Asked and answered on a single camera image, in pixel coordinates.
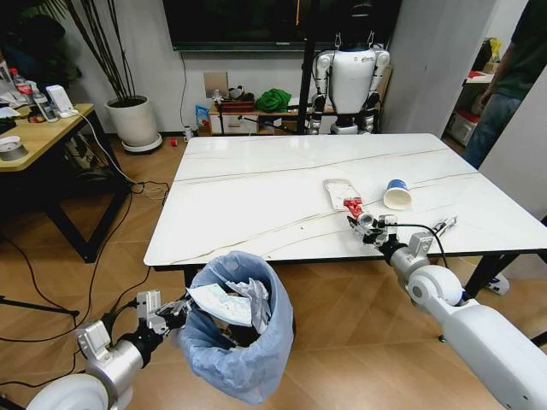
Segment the marble table top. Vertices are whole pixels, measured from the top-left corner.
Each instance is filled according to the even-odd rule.
[[[266,261],[378,259],[332,210],[325,179],[348,179],[366,209],[434,226],[452,255],[547,249],[547,228],[431,134],[193,138],[144,258],[148,266],[205,264],[231,250]],[[406,181],[412,208],[383,203]],[[401,242],[415,228],[399,228]],[[434,244],[431,255],[438,254]]]

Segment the person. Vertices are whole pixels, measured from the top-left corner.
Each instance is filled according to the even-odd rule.
[[[463,156],[469,164],[480,167],[546,63],[547,0],[529,0],[511,44],[480,99],[484,111]]]

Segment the wall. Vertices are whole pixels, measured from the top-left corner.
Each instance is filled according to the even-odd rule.
[[[118,0],[116,5],[138,93],[152,101],[160,131],[181,130],[179,105],[184,70],[179,54],[171,48],[162,0]],[[82,79],[71,86],[70,97],[74,102],[94,102],[105,129],[113,132],[103,105],[114,94],[72,19],[68,18],[64,26],[70,56],[83,73]],[[273,87],[282,88],[293,96],[300,92],[302,53],[185,53],[184,57],[188,83],[183,115],[187,125],[195,125],[196,104],[210,104],[205,98],[203,71],[228,71],[230,86],[243,85],[256,97]]]
[[[496,37],[502,40],[500,56],[503,56],[509,47],[513,31],[527,3],[528,0],[498,0],[491,24],[486,31],[486,37]]]
[[[539,76],[480,167],[488,179],[539,220],[547,215],[545,105],[547,69]],[[506,273],[513,278],[545,277],[547,265],[536,255],[523,255],[508,267]]]
[[[382,132],[442,135],[496,3],[403,2],[390,49],[394,70]]]

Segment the blue paper cup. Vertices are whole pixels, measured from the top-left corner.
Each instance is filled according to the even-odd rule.
[[[389,209],[403,211],[410,208],[411,203],[412,196],[406,183],[401,179],[392,179],[384,194],[384,205]]]

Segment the blue plastic bag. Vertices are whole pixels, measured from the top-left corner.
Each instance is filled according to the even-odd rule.
[[[194,278],[191,287],[219,284],[226,289],[215,273],[235,283],[249,278],[264,283],[272,311],[268,328],[248,348],[231,352],[211,318],[193,309],[178,335],[179,346],[195,374],[231,397],[260,404],[279,387],[291,352],[291,301],[275,271],[258,256],[234,251],[216,258]]]

